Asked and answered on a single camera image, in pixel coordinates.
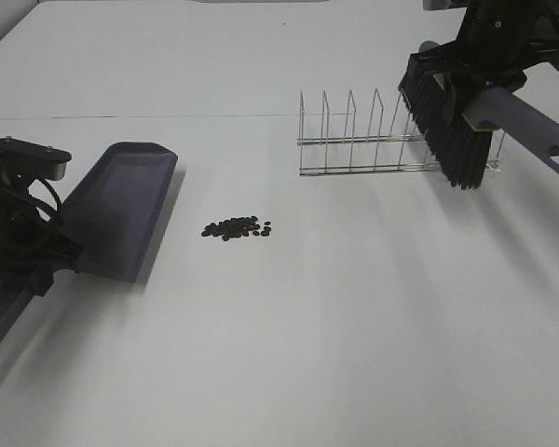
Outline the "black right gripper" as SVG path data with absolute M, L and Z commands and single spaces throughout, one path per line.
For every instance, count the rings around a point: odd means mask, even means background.
M 547 13 L 546 1 L 470 1 L 456 39 L 460 60 L 488 84 L 522 88 L 526 69 L 559 61 L 559 39 L 537 31 Z M 443 122 L 457 115 L 457 77 L 443 74 Z

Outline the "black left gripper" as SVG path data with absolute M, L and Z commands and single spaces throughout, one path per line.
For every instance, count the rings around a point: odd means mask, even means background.
M 0 161 L 0 280 L 19 279 L 35 296 L 54 284 L 59 259 L 76 262 L 85 250 L 59 235 L 59 195 L 51 182 L 9 174 Z

